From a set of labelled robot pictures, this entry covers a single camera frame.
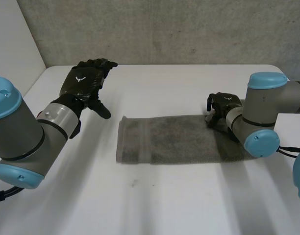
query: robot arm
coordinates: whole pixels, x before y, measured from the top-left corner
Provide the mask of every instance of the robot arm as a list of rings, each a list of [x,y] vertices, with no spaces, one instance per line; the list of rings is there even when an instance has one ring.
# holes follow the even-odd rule
[[[207,116],[212,127],[214,120],[226,118],[228,131],[254,157],[268,157],[280,151],[280,140],[274,131],[280,113],[300,114],[300,81],[288,81],[277,72],[258,72],[251,75],[245,103],[235,95],[217,93],[208,98],[207,110],[215,110]],[[298,148],[285,148],[300,152]],[[300,197],[300,154],[293,167],[294,184]]]
[[[83,109],[110,118],[98,92],[116,66],[106,59],[80,62],[67,75],[60,97],[37,119],[19,91],[0,77],[0,179],[19,188],[37,188],[67,140],[79,133]]]

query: gray towel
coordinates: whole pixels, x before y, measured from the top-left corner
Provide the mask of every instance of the gray towel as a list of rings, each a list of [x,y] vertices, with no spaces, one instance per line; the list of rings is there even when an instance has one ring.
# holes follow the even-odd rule
[[[216,129],[205,115],[126,118],[120,121],[116,161],[124,164],[220,163],[253,159],[229,139],[222,119]]]

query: white table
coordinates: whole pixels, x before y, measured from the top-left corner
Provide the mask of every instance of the white table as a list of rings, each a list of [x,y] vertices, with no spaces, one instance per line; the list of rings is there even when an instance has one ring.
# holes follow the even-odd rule
[[[56,99],[71,66],[47,69],[25,101],[36,115]],[[194,115],[209,93],[244,98],[249,76],[270,65],[135,65],[113,69],[100,92],[112,113],[90,110],[45,180],[0,202],[0,235],[300,234],[294,159],[274,154],[231,164],[115,162],[122,116]],[[281,144],[300,147],[300,115],[279,115]],[[10,188],[0,181],[0,190]]]

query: black robotic glove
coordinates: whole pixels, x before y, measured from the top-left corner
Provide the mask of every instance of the black robotic glove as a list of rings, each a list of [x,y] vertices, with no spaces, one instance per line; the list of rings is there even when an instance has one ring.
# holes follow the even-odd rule
[[[99,100],[105,78],[118,64],[107,59],[79,62],[68,73],[60,91],[60,96],[74,96],[83,103],[83,109],[89,108],[104,119],[111,117],[110,111]]]
[[[205,118],[208,127],[214,127],[221,118],[226,118],[230,110],[236,107],[241,107],[242,102],[238,96],[229,93],[218,92],[210,94],[207,101],[207,111],[214,109],[210,115]]]

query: black cable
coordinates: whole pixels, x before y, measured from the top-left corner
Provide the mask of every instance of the black cable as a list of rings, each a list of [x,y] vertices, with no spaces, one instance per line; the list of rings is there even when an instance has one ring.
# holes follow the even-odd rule
[[[280,149],[278,149],[277,152],[279,152],[279,153],[281,153],[281,154],[284,154],[284,155],[286,155],[286,156],[288,156],[288,157],[291,157],[291,158],[296,158],[296,157],[297,157],[297,156],[295,156],[295,155],[292,155],[292,154],[289,154],[289,153],[285,153],[285,152],[283,152],[283,151],[280,150]]]
[[[0,191],[0,202],[4,201],[7,197],[13,196],[19,192],[21,192],[23,190],[23,188],[19,188],[19,187],[12,187],[6,191]]]
[[[296,147],[282,147],[280,146],[279,149],[285,150],[285,151],[290,151],[290,152],[295,152],[295,153],[300,153],[300,148]]]

